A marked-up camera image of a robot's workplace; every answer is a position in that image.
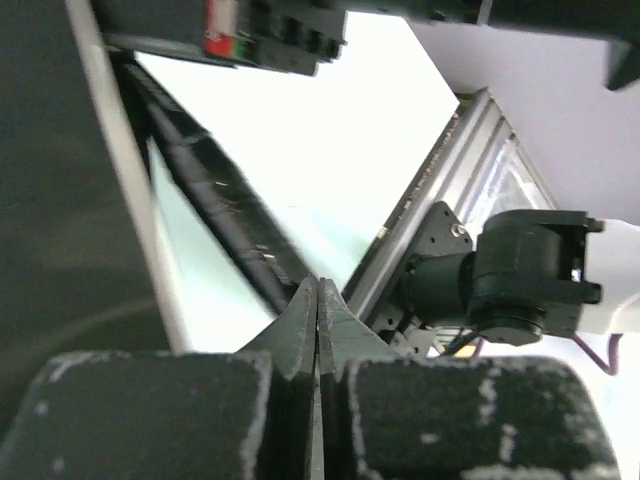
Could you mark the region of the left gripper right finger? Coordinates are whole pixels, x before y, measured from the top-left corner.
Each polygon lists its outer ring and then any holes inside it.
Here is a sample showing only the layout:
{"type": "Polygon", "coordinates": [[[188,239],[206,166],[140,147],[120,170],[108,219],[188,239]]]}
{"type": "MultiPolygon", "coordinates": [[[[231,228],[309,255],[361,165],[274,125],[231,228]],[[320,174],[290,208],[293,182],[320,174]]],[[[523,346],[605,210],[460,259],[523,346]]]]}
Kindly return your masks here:
{"type": "Polygon", "coordinates": [[[357,374],[369,361],[399,355],[346,305],[332,280],[318,284],[317,366],[322,415],[324,477],[377,479],[364,460],[357,374]]]}

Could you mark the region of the black racket cover front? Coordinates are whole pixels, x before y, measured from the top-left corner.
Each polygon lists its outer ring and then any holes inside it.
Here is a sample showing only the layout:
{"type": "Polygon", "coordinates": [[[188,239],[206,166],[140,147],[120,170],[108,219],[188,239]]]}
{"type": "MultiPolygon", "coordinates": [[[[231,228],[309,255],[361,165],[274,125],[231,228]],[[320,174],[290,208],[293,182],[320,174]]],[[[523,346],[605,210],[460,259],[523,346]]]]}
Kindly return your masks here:
{"type": "Polygon", "coordinates": [[[1,5],[3,428],[50,358],[175,340],[149,140],[270,310],[307,276],[238,167],[133,58],[136,31],[199,33],[203,16],[200,1],[1,5]]]}

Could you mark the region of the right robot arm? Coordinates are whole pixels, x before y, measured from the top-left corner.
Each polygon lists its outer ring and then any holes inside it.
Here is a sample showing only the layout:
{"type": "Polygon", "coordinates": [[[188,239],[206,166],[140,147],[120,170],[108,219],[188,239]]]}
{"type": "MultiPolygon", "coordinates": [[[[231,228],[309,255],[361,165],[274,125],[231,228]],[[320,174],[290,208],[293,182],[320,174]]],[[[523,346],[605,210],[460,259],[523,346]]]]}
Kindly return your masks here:
{"type": "MultiPolygon", "coordinates": [[[[186,145],[194,120],[133,52],[311,76],[339,56],[346,15],[354,11],[607,39],[614,58],[608,88],[639,76],[635,1],[97,1],[93,7],[106,44],[117,52],[117,74],[144,100],[178,184],[277,311],[304,269],[301,259],[211,139],[186,145]]],[[[344,290],[365,324],[388,313],[402,325],[463,327],[468,340],[518,346],[543,335],[571,336],[583,308],[601,301],[601,286],[579,276],[587,237],[602,229],[586,213],[500,213],[471,242],[449,233],[453,213],[446,202],[424,191],[405,200],[344,290]]]]}

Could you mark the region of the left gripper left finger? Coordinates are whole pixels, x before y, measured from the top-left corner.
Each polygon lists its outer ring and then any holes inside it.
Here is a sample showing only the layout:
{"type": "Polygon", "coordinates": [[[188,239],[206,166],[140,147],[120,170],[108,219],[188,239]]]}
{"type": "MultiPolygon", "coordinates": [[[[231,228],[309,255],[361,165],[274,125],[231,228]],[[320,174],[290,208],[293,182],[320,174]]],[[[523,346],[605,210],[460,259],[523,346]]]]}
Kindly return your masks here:
{"type": "Polygon", "coordinates": [[[261,479],[308,479],[313,436],[318,281],[303,280],[284,312],[244,347],[273,366],[260,449],[261,479]]]}

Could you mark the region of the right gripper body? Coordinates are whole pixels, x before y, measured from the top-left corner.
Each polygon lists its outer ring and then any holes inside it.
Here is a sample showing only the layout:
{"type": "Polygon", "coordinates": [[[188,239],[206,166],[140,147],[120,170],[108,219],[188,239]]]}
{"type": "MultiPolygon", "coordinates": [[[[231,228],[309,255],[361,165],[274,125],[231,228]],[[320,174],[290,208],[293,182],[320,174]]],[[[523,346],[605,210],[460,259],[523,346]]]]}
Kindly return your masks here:
{"type": "Polygon", "coordinates": [[[312,76],[336,60],[350,12],[606,40],[605,85],[639,78],[636,1],[94,1],[105,44],[122,51],[312,76]]]}

